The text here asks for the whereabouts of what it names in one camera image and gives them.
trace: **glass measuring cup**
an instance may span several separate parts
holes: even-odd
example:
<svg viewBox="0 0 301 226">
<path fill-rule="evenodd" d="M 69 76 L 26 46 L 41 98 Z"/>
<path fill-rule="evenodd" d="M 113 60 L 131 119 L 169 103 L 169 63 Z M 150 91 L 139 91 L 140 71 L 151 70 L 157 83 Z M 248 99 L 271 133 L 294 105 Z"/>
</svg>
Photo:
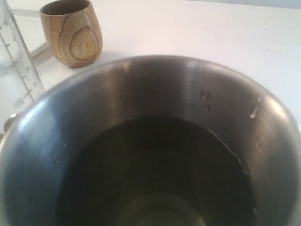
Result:
<svg viewBox="0 0 301 226">
<path fill-rule="evenodd" d="M 5 121 L 25 110 L 43 86 L 6 0 L 0 0 L 0 133 Z"/>
</svg>

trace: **pot handle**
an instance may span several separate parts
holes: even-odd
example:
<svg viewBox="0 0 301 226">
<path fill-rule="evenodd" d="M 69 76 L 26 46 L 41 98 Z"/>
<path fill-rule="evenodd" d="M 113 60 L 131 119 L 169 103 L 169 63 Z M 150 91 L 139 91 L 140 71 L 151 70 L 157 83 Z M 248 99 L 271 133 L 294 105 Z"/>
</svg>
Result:
<svg viewBox="0 0 301 226">
<path fill-rule="evenodd" d="M 9 128 L 11 127 L 11 125 L 13 124 L 13 122 L 20 116 L 20 113 L 18 114 L 12 114 L 9 119 L 6 120 L 6 122 L 4 123 L 4 132 L 5 134 L 7 134 Z M 0 133 L 0 143 L 3 140 L 5 134 Z"/>
</svg>

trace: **white wall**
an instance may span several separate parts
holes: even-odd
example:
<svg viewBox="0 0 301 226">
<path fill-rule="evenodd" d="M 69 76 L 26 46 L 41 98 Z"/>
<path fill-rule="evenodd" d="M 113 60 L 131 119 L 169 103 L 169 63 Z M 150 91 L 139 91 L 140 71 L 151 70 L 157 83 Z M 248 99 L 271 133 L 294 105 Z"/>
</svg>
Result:
<svg viewBox="0 0 301 226">
<path fill-rule="evenodd" d="M 254 6 L 271 6 L 281 8 L 301 8 L 301 0 L 198 0 L 209 2 L 223 2 Z"/>
</svg>

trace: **stainless steel pot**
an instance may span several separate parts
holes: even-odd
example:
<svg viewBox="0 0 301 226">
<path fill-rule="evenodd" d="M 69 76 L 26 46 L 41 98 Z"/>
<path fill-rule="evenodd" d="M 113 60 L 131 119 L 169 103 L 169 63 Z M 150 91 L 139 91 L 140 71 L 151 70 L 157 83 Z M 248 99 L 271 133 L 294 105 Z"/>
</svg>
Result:
<svg viewBox="0 0 301 226">
<path fill-rule="evenodd" d="M 0 225 L 64 225 L 56 216 L 59 191 L 81 150 L 109 128 L 152 115 L 205 127 L 240 159 L 255 198 L 252 225 L 301 224 L 301 138 L 283 104 L 226 67 L 192 58 L 143 56 L 74 76 L 17 119 L 1 144 Z M 110 179 L 118 170 L 116 165 L 104 175 Z M 193 179 L 188 181 L 193 186 Z M 116 186 L 105 178 L 99 183 L 107 187 L 102 195 L 109 206 L 112 196 L 120 194 L 110 192 Z M 108 206 L 97 210 L 95 218 L 110 215 Z M 91 225 L 100 224 L 95 220 Z"/>
</svg>

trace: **wooden cup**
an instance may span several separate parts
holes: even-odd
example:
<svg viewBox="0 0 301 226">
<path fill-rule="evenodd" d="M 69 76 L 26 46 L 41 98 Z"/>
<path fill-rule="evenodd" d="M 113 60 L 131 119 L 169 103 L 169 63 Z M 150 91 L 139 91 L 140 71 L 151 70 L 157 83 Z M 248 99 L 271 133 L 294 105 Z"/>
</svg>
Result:
<svg viewBox="0 0 301 226">
<path fill-rule="evenodd" d="M 41 8 L 40 16 L 47 44 L 58 61 L 83 67 L 99 57 L 103 38 L 90 1 L 54 1 Z"/>
</svg>

